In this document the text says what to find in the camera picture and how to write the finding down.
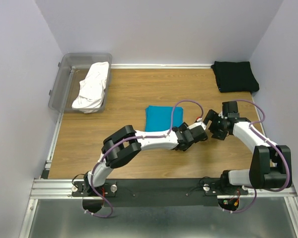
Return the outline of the blue t shirt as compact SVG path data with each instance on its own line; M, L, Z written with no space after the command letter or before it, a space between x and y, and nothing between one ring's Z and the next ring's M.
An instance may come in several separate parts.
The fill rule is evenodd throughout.
M146 132L165 131L170 129L173 107L148 106L146 112ZM172 126L179 127L183 123L183 108L176 107L173 113Z

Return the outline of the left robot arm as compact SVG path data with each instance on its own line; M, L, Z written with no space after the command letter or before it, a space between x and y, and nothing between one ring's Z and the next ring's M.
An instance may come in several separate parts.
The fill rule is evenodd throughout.
M154 132L135 130L132 125L124 126L103 141L100 158L94 168L84 175L83 190L89 196L96 195L114 169L127 165L141 151L186 151L193 144L207 139L206 125L201 121Z

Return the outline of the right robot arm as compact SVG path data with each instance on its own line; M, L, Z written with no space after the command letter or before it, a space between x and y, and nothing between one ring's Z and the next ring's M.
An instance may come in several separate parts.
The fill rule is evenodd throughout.
M211 123L212 138L225 140L229 135L238 138L252 152L249 169L225 170L221 174L219 190L230 194L236 186L282 191L292 185L291 150L278 145L260 133L247 118L239 113L225 116L209 110L204 124Z

